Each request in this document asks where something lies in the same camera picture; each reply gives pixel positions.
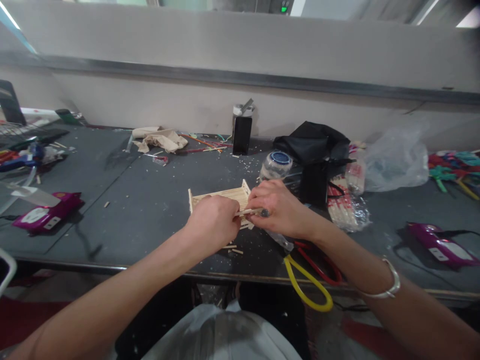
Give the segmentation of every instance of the hand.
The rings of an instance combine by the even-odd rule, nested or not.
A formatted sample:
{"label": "hand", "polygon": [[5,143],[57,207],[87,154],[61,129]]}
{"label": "hand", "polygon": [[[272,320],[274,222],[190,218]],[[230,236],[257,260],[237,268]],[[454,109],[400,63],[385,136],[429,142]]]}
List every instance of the hand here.
{"label": "hand", "polygon": [[246,209],[258,208],[267,209],[270,216],[247,215],[255,226],[291,238],[314,241],[322,229],[335,228],[304,206],[281,180],[265,180],[253,188]]}
{"label": "hand", "polygon": [[224,196],[205,196],[195,206],[183,231],[194,239],[204,257],[210,256],[233,241],[240,230],[240,210],[236,200]]}

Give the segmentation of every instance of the black bag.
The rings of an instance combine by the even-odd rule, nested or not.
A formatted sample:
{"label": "black bag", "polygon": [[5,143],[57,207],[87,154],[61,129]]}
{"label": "black bag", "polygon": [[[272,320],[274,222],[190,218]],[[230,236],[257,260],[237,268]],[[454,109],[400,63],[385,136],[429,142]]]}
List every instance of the black bag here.
{"label": "black bag", "polygon": [[329,180],[344,174],[351,162],[350,140],[330,126],[305,121],[290,136],[276,137],[273,145],[303,166],[300,201],[326,210]]}

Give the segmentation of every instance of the left hand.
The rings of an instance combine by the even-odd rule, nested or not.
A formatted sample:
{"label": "left hand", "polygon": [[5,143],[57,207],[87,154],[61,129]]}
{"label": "left hand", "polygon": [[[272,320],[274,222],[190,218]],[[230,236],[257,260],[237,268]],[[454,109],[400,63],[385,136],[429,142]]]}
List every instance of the left hand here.
{"label": "left hand", "polygon": [[240,210],[236,200],[224,196],[205,196],[193,210],[184,231],[207,257],[233,241],[240,230]]}

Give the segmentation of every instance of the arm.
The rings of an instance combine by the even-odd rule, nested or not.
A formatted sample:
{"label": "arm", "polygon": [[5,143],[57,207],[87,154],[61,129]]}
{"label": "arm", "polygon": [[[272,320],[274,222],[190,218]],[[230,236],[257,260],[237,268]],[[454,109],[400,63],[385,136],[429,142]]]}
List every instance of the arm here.
{"label": "arm", "polygon": [[[393,276],[385,262],[303,206],[281,181],[263,181],[252,190],[246,208],[265,208],[270,213],[270,217],[252,215],[256,226],[316,244],[362,292],[379,294],[392,287]],[[425,359],[480,358],[479,334],[421,288],[402,276],[400,281],[395,298],[362,296],[400,343]]]}
{"label": "arm", "polygon": [[226,197],[202,199],[182,230],[49,319],[9,359],[101,359],[161,288],[235,239],[238,210]]}

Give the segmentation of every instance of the blue bottle cap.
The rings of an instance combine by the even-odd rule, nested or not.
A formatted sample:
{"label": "blue bottle cap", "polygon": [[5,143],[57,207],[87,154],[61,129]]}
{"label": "blue bottle cap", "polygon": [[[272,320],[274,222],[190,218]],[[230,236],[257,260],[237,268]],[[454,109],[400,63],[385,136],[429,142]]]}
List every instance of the blue bottle cap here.
{"label": "blue bottle cap", "polygon": [[290,156],[281,151],[275,151],[270,154],[270,159],[280,165],[288,165],[292,162]]}

